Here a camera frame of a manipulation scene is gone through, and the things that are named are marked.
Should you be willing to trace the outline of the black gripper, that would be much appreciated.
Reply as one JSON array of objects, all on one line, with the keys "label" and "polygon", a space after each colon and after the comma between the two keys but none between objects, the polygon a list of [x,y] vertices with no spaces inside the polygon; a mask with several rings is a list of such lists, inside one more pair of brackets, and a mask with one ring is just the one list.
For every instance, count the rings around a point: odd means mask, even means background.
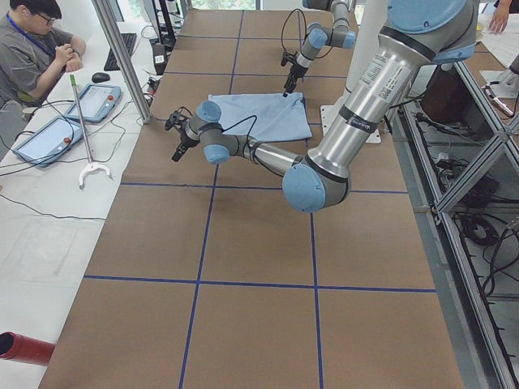
[{"label": "black gripper", "polygon": [[285,51],[282,54],[281,65],[291,64],[288,78],[284,84],[283,97],[287,97],[294,92],[297,87],[297,80],[304,77],[309,68],[309,59],[301,53],[289,53]]},{"label": "black gripper", "polygon": [[182,109],[174,110],[165,122],[165,130],[175,129],[180,135],[180,143],[171,157],[173,162],[179,162],[188,149],[196,147],[199,139],[189,128],[191,117],[185,115]]}]

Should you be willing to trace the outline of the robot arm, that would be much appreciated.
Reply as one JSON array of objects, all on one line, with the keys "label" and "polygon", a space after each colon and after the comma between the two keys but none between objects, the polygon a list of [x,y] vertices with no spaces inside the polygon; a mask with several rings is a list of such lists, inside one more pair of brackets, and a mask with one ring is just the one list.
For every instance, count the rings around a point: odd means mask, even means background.
[{"label": "robot arm", "polygon": [[342,202],[350,192],[349,165],[384,115],[398,105],[405,86],[425,65],[462,61],[474,53],[478,2],[390,1],[378,32],[378,49],[338,109],[317,147],[297,155],[250,135],[231,135],[219,123],[220,107],[205,101],[189,117],[174,111],[165,129],[176,129],[179,161],[201,145],[208,163],[240,156],[282,178],[283,194],[300,212]]},{"label": "robot arm", "polygon": [[305,26],[305,36],[299,52],[290,53],[281,42],[283,54],[281,66],[291,64],[290,72],[284,84],[283,97],[294,92],[299,79],[302,79],[310,65],[320,58],[320,50],[331,48],[351,49],[357,33],[350,27],[350,14],[354,12],[355,1],[302,1],[302,6],[310,10],[328,11],[332,14],[332,26],[324,27],[319,23]]}]

